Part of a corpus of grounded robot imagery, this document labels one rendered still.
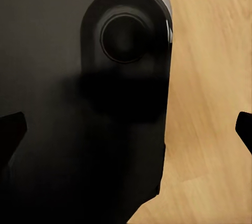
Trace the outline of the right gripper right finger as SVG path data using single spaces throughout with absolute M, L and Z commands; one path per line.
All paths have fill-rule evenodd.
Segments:
M 240 112 L 235 130 L 252 154 L 252 114 L 243 111 Z

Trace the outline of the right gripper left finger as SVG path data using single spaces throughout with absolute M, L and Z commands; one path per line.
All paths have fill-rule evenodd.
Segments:
M 27 132 L 23 112 L 0 118 L 0 175 Z

